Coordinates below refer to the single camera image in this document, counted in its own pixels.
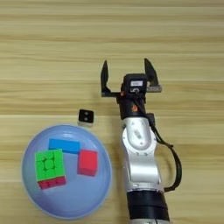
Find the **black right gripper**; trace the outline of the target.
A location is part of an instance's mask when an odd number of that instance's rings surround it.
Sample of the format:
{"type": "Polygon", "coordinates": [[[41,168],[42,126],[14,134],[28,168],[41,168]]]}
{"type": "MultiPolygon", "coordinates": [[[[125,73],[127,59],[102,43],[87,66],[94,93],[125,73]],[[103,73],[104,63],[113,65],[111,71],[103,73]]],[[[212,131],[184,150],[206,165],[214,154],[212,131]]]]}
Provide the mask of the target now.
{"type": "Polygon", "coordinates": [[[115,97],[119,105],[120,117],[122,120],[128,117],[146,117],[144,104],[146,103],[145,95],[147,93],[160,93],[162,87],[158,85],[158,76],[156,70],[148,59],[144,59],[145,74],[150,86],[144,91],[134,90],[121,86],[120,92],[112,92],[108,87],[109,70],[108,63],[104,61],[101,70],[101,96],[115,97]]]}

